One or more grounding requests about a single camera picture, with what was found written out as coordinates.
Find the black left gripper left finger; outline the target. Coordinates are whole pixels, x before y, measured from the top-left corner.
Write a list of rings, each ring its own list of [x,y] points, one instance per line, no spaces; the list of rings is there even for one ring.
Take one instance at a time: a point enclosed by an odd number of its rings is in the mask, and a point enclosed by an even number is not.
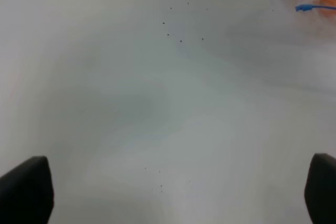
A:
[[[54,188],[46,156],[34,156],[1,176],[1,223],[48,223]]]

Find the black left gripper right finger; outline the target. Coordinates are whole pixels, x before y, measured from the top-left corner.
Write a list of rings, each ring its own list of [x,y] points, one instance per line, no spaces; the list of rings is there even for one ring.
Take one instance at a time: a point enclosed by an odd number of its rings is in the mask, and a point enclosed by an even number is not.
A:
[[[314,154],[304,189],[304,199],[313,224],[335,224],[335,158]]]

